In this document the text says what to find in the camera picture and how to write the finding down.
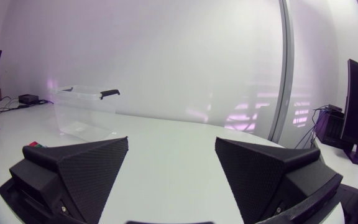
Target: black textured panel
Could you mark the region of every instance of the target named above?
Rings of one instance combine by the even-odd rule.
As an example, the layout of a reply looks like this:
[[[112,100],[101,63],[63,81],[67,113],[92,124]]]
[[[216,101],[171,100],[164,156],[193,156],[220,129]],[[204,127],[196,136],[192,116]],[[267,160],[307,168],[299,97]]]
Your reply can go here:
[[[259,221],[284,174],[285,163],[217,138],[216,153],[244,223]]]
[[[58,162],[63,183],[87,223],[99,222],[127,151],[124,138]]]

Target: purple light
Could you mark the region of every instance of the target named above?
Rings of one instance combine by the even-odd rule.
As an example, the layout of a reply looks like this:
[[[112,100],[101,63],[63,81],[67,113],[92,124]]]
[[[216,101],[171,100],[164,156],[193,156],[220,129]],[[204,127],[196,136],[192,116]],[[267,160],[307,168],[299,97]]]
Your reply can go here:
[[[255,123],[252,123],[250,126],[248,126],[247,131],[253,131],[255,129]]]
[[[268,106],[268,105],[270,105],[270,103],[257,103],[255,105],[255,109],[259,109],[259,108],[261,108],[263,106]]]
[[[310,106],[310,102],[295,102],[293,106]]]
[[[231,114],[229,115],[228,119],[234,121],[249,121],[250,117],[248,117],[246,114]]]
[[[233,129],[233,130],[236,130],[236,131],[243,131],[248,127],[248,124],[247,123],[225,124],[224,127],[227,128],[227,129]]]
[[[242,103],[236,106],[235,110],[244,110],[248,109],[248,103]]]
[[[192,110],[192,109],[187,108],[186,113],[189,114],[189,115],[195,116],[197,118],[202,118],[204,123],[208,122],[208,115],[206,115],[206,114],[204,114],[204,113],[202,113],[200,111],[196,111],[196,110]]]
[[[295,115],[299,115],[299,114],[308,114],[309,110],[297,110],[295,111]]]
[[[304,123],[308,120],[308,117],[302,117],[302,118],[295,118],[293,120],[293,124],[298,124],[298,123]]]

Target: small black box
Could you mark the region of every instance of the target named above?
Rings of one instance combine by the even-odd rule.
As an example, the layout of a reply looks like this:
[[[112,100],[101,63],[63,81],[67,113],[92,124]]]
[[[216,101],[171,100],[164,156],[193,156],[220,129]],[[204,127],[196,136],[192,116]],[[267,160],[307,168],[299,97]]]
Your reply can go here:
[[[23,103],[25,105],[33,105],[38,102],[38,100],[38,96],[35,95],[24,94],[19,96],[19,103]]]
[[[339,111],[320,111],[316,135],[324,144],[343,150],[352,150],[354,144],[341,139],[345,114]]]

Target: desk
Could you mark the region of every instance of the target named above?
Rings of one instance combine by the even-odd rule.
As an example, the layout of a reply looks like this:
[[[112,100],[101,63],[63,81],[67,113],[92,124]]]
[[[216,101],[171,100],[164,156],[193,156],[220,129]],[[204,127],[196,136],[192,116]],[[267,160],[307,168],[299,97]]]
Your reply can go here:
[[[323,144],[318,138],[314,143],[320,149],[326,165],[343,176],[341,183],[358,189],[358,165],[353,164],[342,149]]]
[[[279,146],[251,134],[208,124],[119,114],[116,119],[117,131],[107,139],[128,136],[129,151],[100,223],[242,223],[214,150],[216,136]],[[32,141],[50,147],[83,143],[60,133],[57,127],[53,105],[0,114],[0,186],[11,178],[8,169],[23,159],[23,145]],[[338,223],[344,223],[340,210],[338,205],[331,214]],[[19,223],[1,196],[0,223]]]

